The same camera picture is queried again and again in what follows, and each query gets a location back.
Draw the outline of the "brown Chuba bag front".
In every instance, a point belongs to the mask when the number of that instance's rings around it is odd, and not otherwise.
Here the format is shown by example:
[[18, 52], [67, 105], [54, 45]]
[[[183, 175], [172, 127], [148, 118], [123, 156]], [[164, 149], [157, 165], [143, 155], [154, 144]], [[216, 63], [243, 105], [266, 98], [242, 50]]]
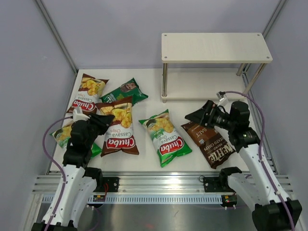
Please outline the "brown Chuba bag front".
[[114, 116], [104, 136], [101, 157], [118, 151], [138, 155], [133, 130], [132, 97], [128, 96], [111, 103], [97, 103], [96, 107], [100, 115]]

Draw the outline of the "brown chuba bag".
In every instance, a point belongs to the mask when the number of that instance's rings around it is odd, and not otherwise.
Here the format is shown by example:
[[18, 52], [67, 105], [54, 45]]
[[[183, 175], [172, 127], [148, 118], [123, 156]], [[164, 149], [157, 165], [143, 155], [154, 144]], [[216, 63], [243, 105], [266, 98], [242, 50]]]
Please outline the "brown chuba bag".
[[101, 157], [118, 151], [138, 155], [133, 130], [132, 97], [128, 96], [111, 103], [97, 103], [96, 107], [100, 115], [114, 116], [104, 136]]
[[67, 113], [73, 113], [75, 108], [80, 107], [85, 115], [95, 114], [97, 112], [96, 104], [99, 102], [108, 81], [108, 79], [97, 79], [83, 74], [79, 89]]

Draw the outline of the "brown Chuba bag back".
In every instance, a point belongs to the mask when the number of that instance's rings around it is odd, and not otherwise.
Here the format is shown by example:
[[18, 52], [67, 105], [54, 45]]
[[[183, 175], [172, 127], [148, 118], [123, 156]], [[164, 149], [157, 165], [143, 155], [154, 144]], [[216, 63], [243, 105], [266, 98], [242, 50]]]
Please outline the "brown Chuba bag back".
[[83, 74], [79, 89], [67, 113], [73, 113], [75, 108], [80, 107], [85, 115], [95, 114], [97, 112], [96, 104], [99, 102], [108, 81], [108, 79], [97, 79]]

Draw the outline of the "brown Kettle chips bag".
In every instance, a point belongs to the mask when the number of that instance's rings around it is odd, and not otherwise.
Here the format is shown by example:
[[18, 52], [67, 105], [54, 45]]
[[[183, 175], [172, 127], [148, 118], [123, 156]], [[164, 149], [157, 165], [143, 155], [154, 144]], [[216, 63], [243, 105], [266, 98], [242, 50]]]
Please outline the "brown Kettle chips bag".
[[234, 148], [213, 128], [202, 127], [194, 122], [188, 122], [181, 127], [199, 147], [212, 169], [222, 165], [235, 153]]

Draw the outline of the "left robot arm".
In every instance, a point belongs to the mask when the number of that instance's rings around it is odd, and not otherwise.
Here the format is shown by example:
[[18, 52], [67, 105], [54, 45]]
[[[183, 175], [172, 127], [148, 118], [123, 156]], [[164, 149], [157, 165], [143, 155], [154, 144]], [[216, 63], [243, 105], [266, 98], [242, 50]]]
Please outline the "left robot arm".
[[104, 186], [102, 170], [88, 167], [91, 148], [98, 136], [105, 134], [114, 115], [90, 114], [73, 122], [63, 163], [56, 161], [61, 179], [53, 201], [34, 231], [76, 231], [81, 214], [93, 192]]

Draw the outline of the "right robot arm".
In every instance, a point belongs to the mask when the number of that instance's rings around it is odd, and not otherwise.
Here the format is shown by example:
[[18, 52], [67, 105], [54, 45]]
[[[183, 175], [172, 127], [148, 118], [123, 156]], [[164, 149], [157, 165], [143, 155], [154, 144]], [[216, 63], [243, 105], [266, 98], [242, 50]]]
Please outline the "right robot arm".
[[235, 101], [226, 112], [224, 107], [207, 101], [202, 108], [187, 114], [185, 119], [207, 128], [227, 130], [229, 141], [244, 160], [254, 184], [247, 181], [238, 167], [220, 171], [218, 184], [222, 190], [235, 191], [252, 212], [258, 231], [295, 230], [302, 212], [298, 200], [292, 200], [273, 173], [262, 154], [262, 140], [249, 126], [248, 104]]

